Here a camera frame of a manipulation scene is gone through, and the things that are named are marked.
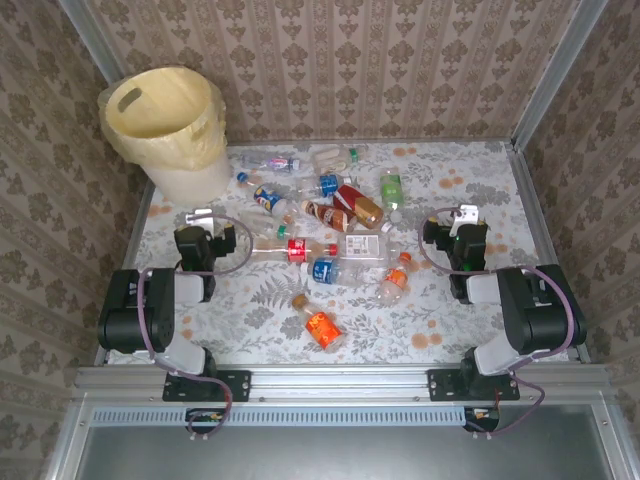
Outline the grey sheet metal panel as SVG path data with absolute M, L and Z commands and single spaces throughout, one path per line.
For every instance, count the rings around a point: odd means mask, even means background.
M 70 410 L 45 480 L 640 480 L 620 413 L 553 405 L 463 426 L 92 427 Z

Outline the orange cap orange label bottle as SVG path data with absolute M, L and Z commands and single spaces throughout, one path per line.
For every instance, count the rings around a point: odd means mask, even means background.
M 411 263 L 412 256 L 408 252 L 401 252 L 389 264 L 377 291 L 377 300 L 382 306 L 392 306 L 403 297 L 408 286 Z

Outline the aluminium table side rail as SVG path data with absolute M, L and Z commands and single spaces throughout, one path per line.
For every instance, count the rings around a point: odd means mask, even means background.
M 558 257 L 524 154 L 510 142 L 505 143 L 505 148 L 526 214 L 529 230 L 536 247 L 537 256 L 542 264 L 558 264 Z
M 125 313 L 132 300 L 131 280 L 136 280 L 139 275 L 134 273 L 135 260 L 139 249 L 142 233 L 146 223 L 148 211 L 153 199 L 155 186 L 151 180 L 148 180 L 142 195 L 141 204 L 133 223 L 131 237 L 124 256 L 123 264 L 120 269 L 116 270 L 111 277 L 101 312 L 97 321 L 97 339 L 98 350 L 94 365 L 103 365 L 107 359 L 111 346 L 108 342 L 109 330 L 112 325 L 120 317 L 129 322 L 131 314 Z

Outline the floral patterned tablecloth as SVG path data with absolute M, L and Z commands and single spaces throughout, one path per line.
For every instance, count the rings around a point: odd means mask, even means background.
M 377 301 L 384 272 L 358 287 L 320 285 L 283 261 L 245 263 L 246 242 L 217 262 L 210 302 L 176 308 L 176 332 L 209 349 L 225 365 L 327 365 L 456 363 L 470 347 L 503 328 L 496 305 L 455 300 L 442 272 L 447 259 L 420 246 L 418 229 L 436 209 L 476 205 L 488 223 L 489 267 L 535 265 L 539 259 L 505 143 L 367 143 L 366 157 L 348 173 L 363 193 L 380 196 L 379 175 L 398 167 L 405 195 L 402 220 L 389 237 L 411 254 L 406 293 L 392 307 Z M 345 333 L 333 353 L 319 347 L 303 327 L 292 299 L 305 294 Z

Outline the aluminium frame post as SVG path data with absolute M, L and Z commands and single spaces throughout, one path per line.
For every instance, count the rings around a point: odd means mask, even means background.
M 602 15 L 608 0 L 580 0 L 565 33 L 537 84 L 511 136 L 515 151 L 523 151 L 540 124 L 553 98 Z
M 125 74 L 97 20 L 90 12 L 88 0 L 59 0 L 59 3 L 105 80 L 109 84 L 121 80 Z

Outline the large blue label clear bottle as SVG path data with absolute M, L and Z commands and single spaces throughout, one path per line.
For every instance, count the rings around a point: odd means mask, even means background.
M 303 262 L 300 271 L 317 284 L 341 287 L 375 283 L 382 273 L 380 267 L 336 257 L 319 257 Z

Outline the red and gold label bottle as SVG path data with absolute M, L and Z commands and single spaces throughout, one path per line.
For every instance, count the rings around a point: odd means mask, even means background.
M 391 230 L 392 223 L 385 219 L 383 209 L 353 186 L 340 186 L 332 198 L 336 208 L 353 214 L 364 227 L 384 233 Z

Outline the brown cafe label bottle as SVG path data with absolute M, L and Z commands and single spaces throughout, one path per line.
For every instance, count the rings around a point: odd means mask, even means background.
M 307 215 L 316 218 L 323 225 L 337 232 L 352 232 L 358 223 L 357 218 L 353 214 L 330 205 L 319 204 L 310 200 L 302 201 L 301 209 Z

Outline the small blue label clear bottle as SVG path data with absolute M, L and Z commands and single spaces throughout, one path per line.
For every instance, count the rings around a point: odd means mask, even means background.
M 353 184 L 351 176 L 325 173 L 298 179 L 296 192 L 301 199 L 327 198 L 333 196 L 341 186 Z

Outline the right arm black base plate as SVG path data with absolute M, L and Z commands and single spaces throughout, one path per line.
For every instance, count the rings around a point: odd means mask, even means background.
M 461 369 L 432 369 L 427 371 L 427 379 L 432 402 L 520 399 L 518 384 L 509 375 L 483 376 L 465 374 Z

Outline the orange juice bottle tan cap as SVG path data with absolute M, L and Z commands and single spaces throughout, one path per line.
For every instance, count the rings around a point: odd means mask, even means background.
M 296 295 L 291 305 L 298 313 L 305 330 L 324 352 L 333 353 L 339 349 L 345 340 L 345 333 L 324 308 L 305 294 Z

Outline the aluminium mounting rail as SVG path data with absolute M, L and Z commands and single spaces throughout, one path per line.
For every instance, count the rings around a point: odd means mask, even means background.
M 267 405 L 380 404 L 406 406 L 429 401 L 430 370 L 453 364 L 390 365 L 238 365 L 251 372 L 249 403 Z M 586 405 L 615 397 L 602 365 L 541 362 L 517 373 L 545 390 L 547 405 Z M 129 364 L 81 368 L 72 390 L 74 402 L 162 404 L 165 373 L 156 366 Z

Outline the clear bottle white label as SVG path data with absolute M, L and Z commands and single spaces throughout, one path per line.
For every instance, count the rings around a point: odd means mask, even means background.
M 338 257 L 361 266 L 383 267 L 396 259 L 401 247 L 382 232 L 343 233 L 338 244 Z

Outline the green label clear bottle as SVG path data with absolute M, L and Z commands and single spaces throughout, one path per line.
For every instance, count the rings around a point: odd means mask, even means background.
M 379 175 L 380 196 L 384 211 L 393 223 L 402 220 L 402 208 L 405 205 L 404 190 L 398 167 L 385 168 Z

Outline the clear bottle green cap band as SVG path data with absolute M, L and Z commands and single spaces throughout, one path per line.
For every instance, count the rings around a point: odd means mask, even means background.
M 311 163 L 318 175 L 339 173 L 362 161 L 367 153 L 365 146 L 335 146 L 313 153 Z

